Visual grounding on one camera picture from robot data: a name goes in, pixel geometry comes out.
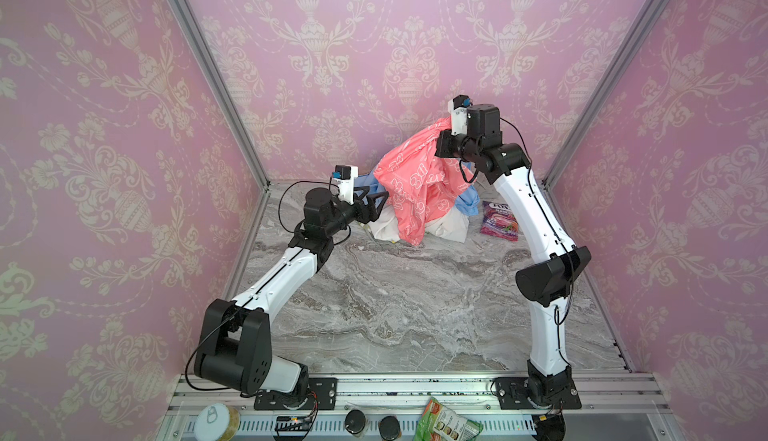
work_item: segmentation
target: damask pattern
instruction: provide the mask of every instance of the damask pattern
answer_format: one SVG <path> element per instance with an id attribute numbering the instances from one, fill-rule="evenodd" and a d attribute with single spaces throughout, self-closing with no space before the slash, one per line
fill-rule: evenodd
<path id="1" fill-rule="evenodd" d="M 165 0 L 0 0 L 0 439 L 154 438 L 260 193 L 212 99 Z"/>
<path id="2" fill-rule="evenodd" d="M 543 174 L 644 1 L 190 4 L 268 176 L 293 180 L 370 170 L 460 92 L 498 105 Z"/>
<path id="3" fill-rule="evenodd" d="M 692 440 L 768 413 L 766 47 L 768 0 L 671 0 L 555 187 Z"/>

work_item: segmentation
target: green snack package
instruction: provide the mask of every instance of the green snack package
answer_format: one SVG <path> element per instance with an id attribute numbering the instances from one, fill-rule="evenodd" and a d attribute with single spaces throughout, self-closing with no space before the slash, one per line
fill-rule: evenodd
<path id="1" fill-rule="evenodd" d="M 431 398 L 418 421 L 413 441 L 473 441 L 480 433 L 480 423 L 457 415 L 456 411 Z"/>

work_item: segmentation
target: pile of clothes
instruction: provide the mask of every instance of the pile of clothes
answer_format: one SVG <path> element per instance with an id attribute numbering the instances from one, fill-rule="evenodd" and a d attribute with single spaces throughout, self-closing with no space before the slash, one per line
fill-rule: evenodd
<path id="1" fill-rule="evenodd" d="M 376 239 L 418 245 L 425 233 L 432 233 L 465 241 L 468 217 L 478 213 L 480 196 L 464 181 L 472 177 L 469 163 L 435 156 L 440 131 L 450 128 L 450 118 L 438 120 L 389 151 L 373 172 L 355 180 L 355 186 L 369 186 L 371 194 L 389 191 L 379 220 L 368 224 Z"/>

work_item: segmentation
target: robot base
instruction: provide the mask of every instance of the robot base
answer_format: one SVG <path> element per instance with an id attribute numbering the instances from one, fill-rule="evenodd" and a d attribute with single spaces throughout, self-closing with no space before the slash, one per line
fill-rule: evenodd
<path id="1" fill-rule="evenodd" d="M 552 395 L 548 406 L 537 406 L 531 402 L 528 390 L 528 378 L 503 377 L 493 380 L 494 391 L 498 398 L 498 405 L 506 409 L 546 409 L 552 406 L 557 412 L 562 409 L 581 409 L 581 400 L 578 397 L 576 386 L 571 379 L 570 385 L 557 394 Z"/>
<path id="2" fill-rule="evenodd" d="M 336 407 L 336 378 L 310 378 L 307 392 L 313 391 L 317 395 L 317 408 L 319 411 L 333 411 Z M 279 411 L 288 409 L 310 409 L 314 406 L 314 398 L 307 396 L 301 403 L 295 403 L 289 399 L 290 395 L 277 391 L 259 391 L 256 394 L 254 410 Z"/>

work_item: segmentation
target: gray marble floor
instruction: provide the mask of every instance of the gray marble floor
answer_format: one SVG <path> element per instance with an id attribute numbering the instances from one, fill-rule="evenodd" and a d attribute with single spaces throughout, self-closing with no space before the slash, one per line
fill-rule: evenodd
<path id="1" fill-rule="evenodd" d="M 286 226 L 300 221 L 304 194 L 315 186 L 290 190 L 282 207 Z M 285 188 L 270 188 L 239 291 L 280 258 L 291 238 L 277 221 Z M 497 200 L 487 185 L 478 191 Z M 531 320 L 514 273 L 532 263 L 530 252 L 523 235 L 518 242 L 481 235 L 481 222 L 471 218 L 465 244 L 425 235 L 417 247 L 377 241 L 354 225 L 350 239 L 272 320 L 274 353 L 325 373 L 525 370 Z M 575 369 L 623 366 L 586 283 L 578 283 L 566 330 Z"/>

